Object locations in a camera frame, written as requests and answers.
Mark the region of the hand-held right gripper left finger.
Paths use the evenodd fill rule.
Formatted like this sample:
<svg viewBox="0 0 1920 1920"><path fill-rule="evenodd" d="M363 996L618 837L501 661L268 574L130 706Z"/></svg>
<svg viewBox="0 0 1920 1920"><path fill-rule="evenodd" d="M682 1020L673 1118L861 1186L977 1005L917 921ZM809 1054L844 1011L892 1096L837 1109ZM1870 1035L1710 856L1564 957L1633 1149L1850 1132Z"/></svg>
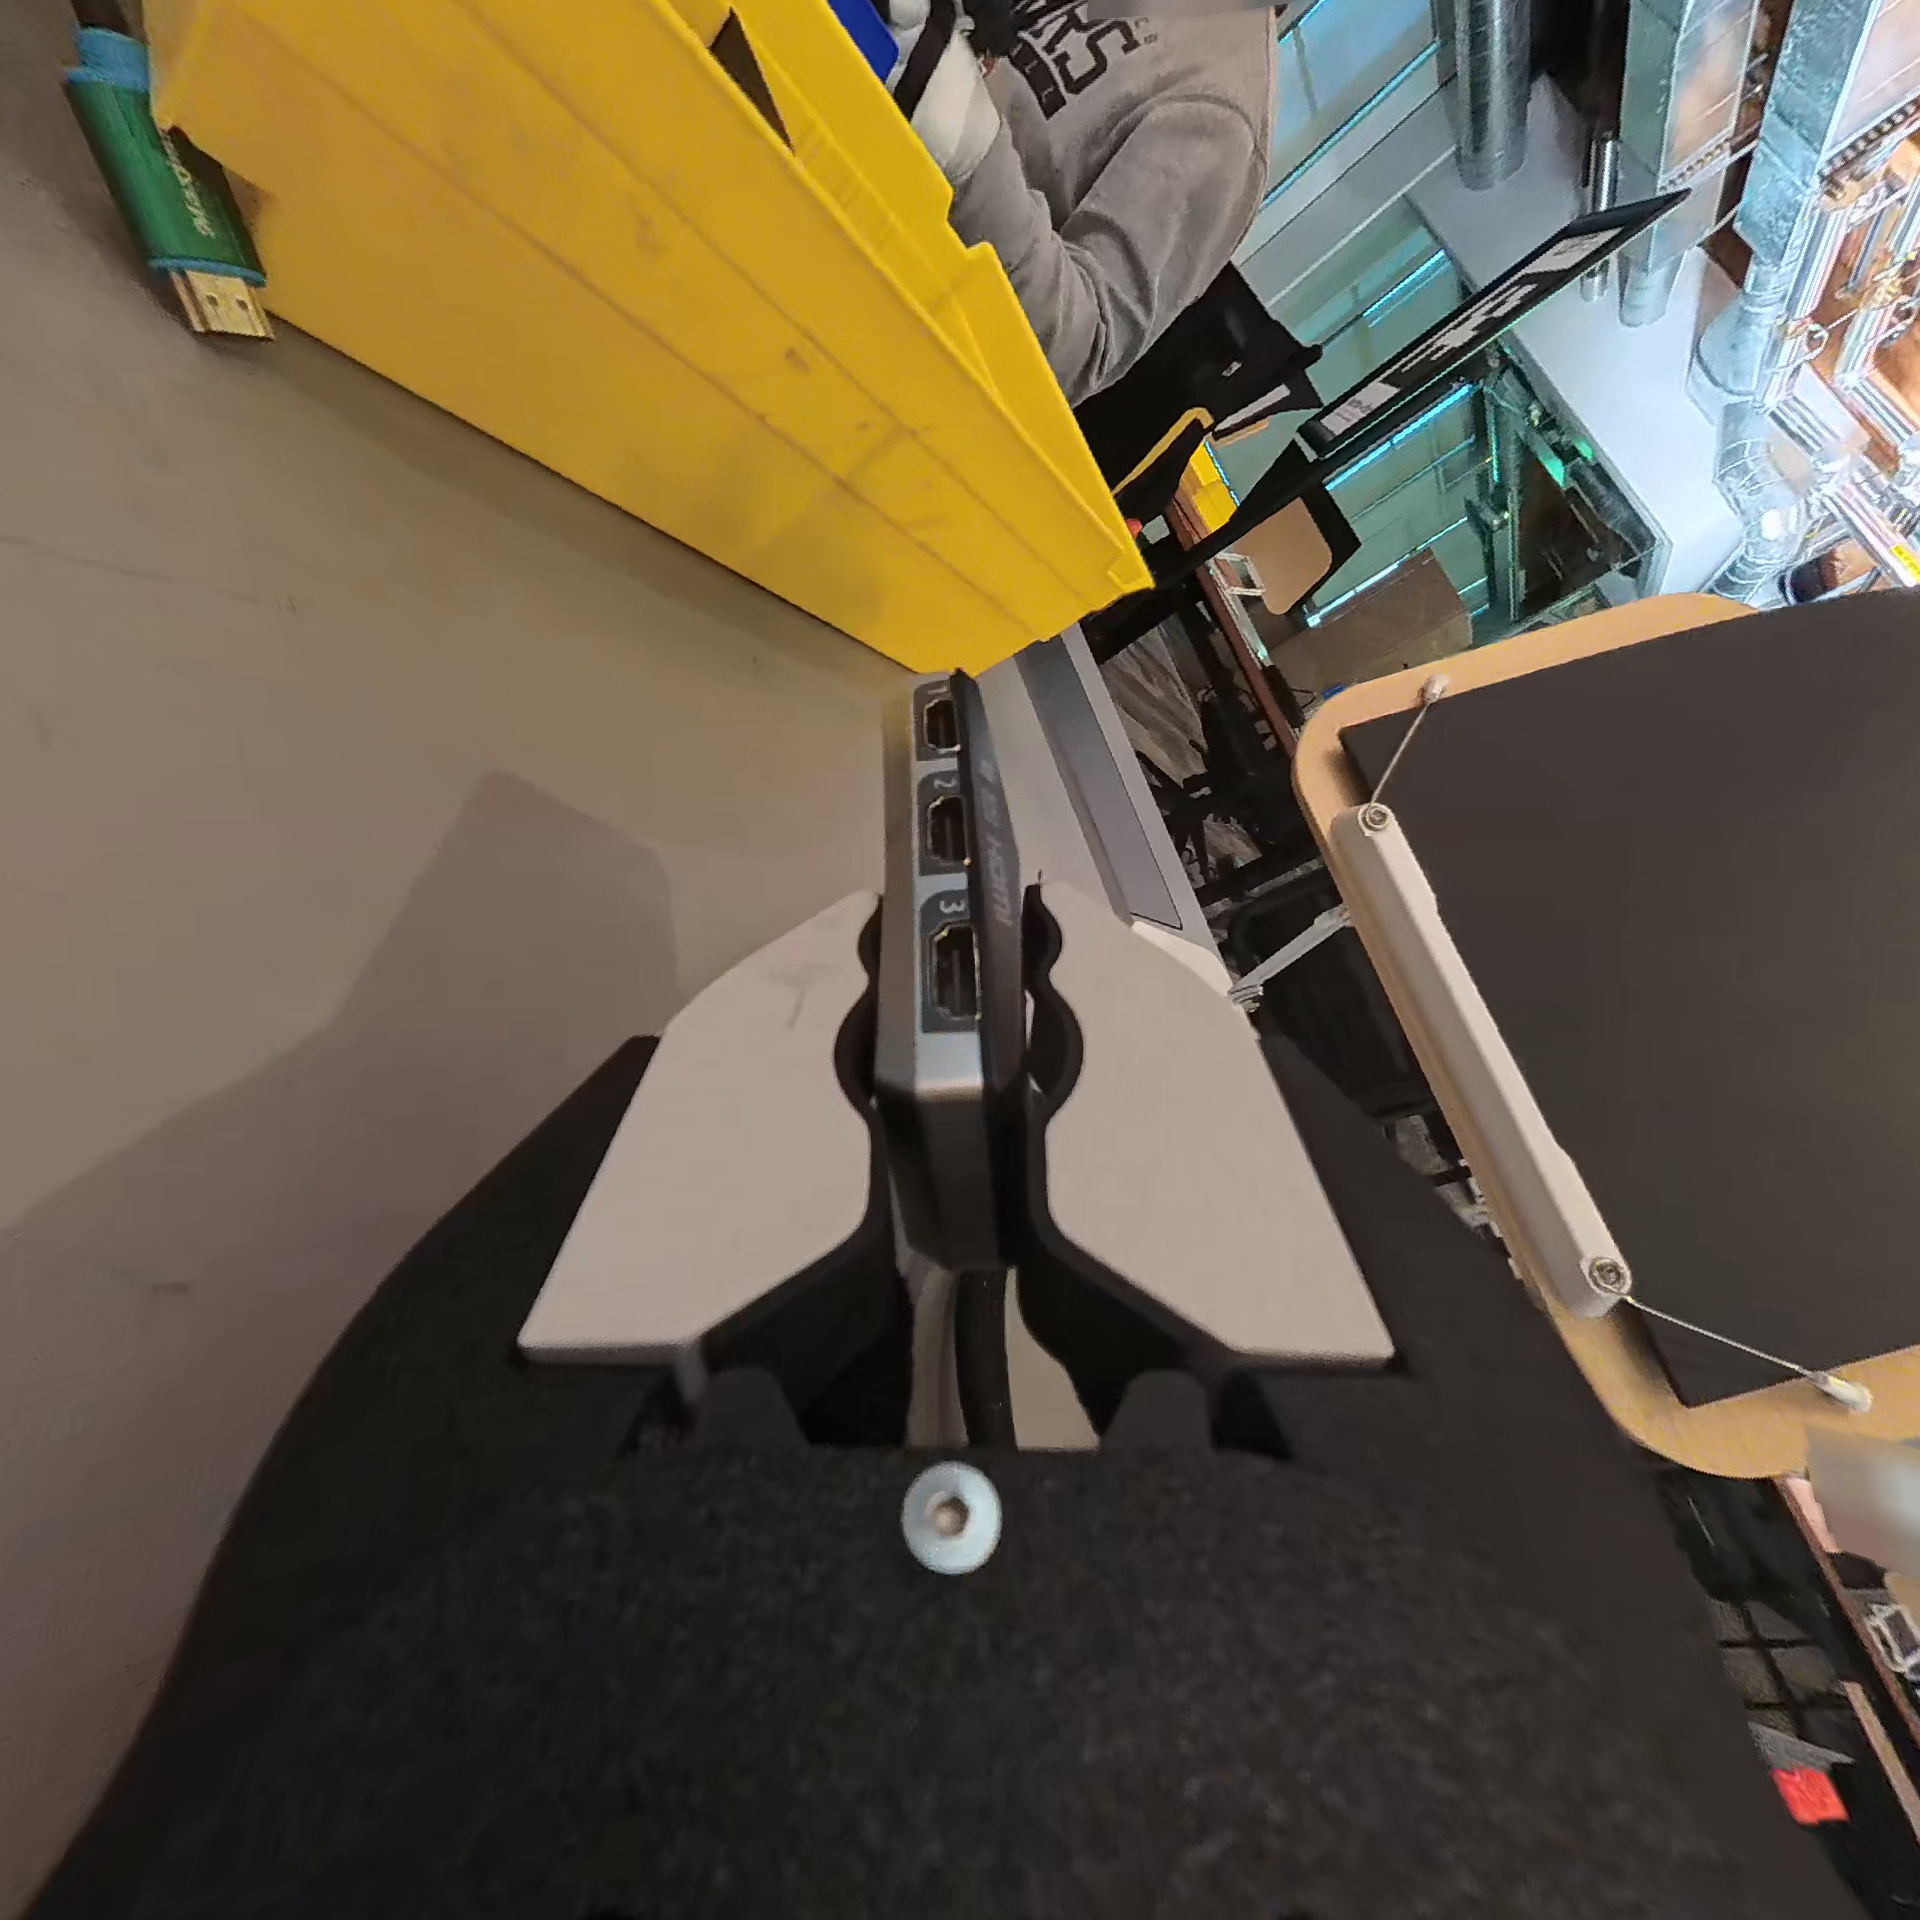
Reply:
<svg viewBox="0 0 1920 1920"><path fill-rule="evenodd" d="M666 1022L520 1322L543 1366L739 1368L821 1445L892 1446L910 1300L873 1118L881 899L851 894Z"/></svg>

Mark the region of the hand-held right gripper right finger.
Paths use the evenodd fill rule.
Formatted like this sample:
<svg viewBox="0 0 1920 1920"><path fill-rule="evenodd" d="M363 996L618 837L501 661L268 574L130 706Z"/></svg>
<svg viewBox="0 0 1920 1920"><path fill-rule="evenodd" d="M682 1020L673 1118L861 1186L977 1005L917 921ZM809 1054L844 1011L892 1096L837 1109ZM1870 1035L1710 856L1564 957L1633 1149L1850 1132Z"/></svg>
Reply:
<svg viewBox="0 0 1920 1920"><path fill-rule="evenodd" d="M1023 899L1019 1317L1094 1445L1282 1446L1274 1379L1397 1342L1247 1016L1063 880Z"/></svg>

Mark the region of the silver hub adapter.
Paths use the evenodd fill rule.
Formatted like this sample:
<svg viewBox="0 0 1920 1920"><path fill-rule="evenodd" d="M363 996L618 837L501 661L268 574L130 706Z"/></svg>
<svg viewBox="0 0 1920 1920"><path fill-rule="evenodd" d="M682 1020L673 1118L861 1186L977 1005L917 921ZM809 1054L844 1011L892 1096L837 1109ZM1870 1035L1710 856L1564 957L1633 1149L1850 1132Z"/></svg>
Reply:
<svg viewBox="0 0 1920 1920"><path fill-rule="evenodd" d="M917 680L886 726L873 1095L906 1244L1011 1267L1023 1200L1023 885L982 687Z"/></svg>

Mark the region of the yellow plastic bin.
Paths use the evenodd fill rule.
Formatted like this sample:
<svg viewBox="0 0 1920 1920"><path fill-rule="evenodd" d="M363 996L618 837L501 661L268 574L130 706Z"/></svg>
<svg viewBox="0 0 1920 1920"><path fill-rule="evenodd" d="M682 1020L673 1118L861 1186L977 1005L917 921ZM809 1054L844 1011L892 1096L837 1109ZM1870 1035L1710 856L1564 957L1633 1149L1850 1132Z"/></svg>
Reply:
<svg viewBox="0 0 1920 1920"><path fill-rule="evenodd" d="M916 671L1148 589L827 6L155 3L266 307Z"/></svg>

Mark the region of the grey desk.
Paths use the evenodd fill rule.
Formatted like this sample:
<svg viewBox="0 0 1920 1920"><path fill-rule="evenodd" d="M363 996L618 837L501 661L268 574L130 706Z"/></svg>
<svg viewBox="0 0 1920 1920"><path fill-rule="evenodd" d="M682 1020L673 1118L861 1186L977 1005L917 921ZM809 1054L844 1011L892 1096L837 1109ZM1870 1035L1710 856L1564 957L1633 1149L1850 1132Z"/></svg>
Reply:
<svg viewBox="0 0 1920 1920"><path fill-rule="evenodd" d="M870 872L882 664L334 353L186 340L5 6L5 1909L360 1305Z"/></svg>

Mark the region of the wood-framed black panel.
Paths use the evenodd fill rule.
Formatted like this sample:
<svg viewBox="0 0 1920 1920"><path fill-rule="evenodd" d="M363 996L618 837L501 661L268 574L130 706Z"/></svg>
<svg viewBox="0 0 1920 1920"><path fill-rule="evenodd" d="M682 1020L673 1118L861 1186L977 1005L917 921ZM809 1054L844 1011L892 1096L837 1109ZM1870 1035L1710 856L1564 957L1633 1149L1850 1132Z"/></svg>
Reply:
<svg viewBox="0 0 1920 1920"><path fill-rule="evenodd" d="M1350 684L1292 787L1608 1417L1915 1445L1915 591L1669 593Z"/></svg>

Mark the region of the black bag yellow trim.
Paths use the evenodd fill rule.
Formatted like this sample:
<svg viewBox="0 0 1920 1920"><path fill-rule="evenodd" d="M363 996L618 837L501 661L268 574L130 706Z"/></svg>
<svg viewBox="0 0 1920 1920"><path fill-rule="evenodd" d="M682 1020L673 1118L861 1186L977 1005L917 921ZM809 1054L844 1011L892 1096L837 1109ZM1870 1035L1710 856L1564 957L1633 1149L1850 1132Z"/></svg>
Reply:
<svg viewBox="0 0 1920 1920"><path fill-rule="evenodd" d="M1135 526L1162 516L1207 438L1319 409L1321 357L1226 265L1124 378L1073 407L1120 516Z"/></svg>

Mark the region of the black white marker board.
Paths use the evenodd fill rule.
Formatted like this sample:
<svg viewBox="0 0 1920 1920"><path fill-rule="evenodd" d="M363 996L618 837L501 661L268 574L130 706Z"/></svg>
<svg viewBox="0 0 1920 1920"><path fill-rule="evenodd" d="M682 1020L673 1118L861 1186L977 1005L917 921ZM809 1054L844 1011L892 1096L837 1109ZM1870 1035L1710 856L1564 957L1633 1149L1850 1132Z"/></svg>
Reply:
<svg viewBox="0 0 1920 1920"><path fill-rule="evenodd" d="M1455 379L1477 353L1504 336L1592 267L1611 261L1646 229L1684 206L1687 196L1687 188L1679 188L1574 217L1506 272L1470 292L1452 315L1386 357L1367 379L1321 407L1297 430L1297 443L1315 460L1334 458L1402 409L1403 402Z"/></svg>

